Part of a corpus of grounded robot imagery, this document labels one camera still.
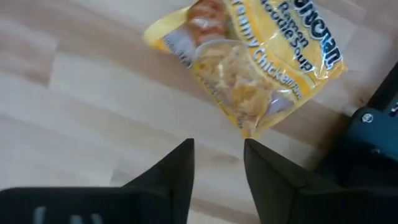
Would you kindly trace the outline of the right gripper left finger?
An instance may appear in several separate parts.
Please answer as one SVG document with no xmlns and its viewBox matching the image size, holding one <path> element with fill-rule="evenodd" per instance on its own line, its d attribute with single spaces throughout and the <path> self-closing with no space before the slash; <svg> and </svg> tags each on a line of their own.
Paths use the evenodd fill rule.
<svg viewBox="0 0 398 224">
<path fill-rule="evenodd" d="M 186 224 L 194 173 L 190 138 L 122 187 L 2 190 L 0 224 Z"/>
</svg>

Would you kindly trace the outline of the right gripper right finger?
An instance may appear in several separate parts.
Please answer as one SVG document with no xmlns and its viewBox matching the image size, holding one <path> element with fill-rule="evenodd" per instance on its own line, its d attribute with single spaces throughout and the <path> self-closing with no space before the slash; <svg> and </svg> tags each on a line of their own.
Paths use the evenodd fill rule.
<svg viewBox="0 0 398 224">
<path fill-rule="evenodd" d="M 254 139 L 244 166 L 261 224 L 398 224 L 398 189 L 341 187 Z"/>
</svg>

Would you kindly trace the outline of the yellow Maruchan ramen packet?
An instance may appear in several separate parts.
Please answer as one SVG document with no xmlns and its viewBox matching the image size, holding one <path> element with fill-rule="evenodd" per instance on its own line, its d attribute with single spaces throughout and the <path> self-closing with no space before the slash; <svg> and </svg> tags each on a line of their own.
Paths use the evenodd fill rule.
<svg viewBox="0 0 398 224">
<path fill-rule="evenodd" d="M 313 0 L 197 0 L 152 24 L 246 138 L 286 118 L 345 70 Z"/>
</svg>

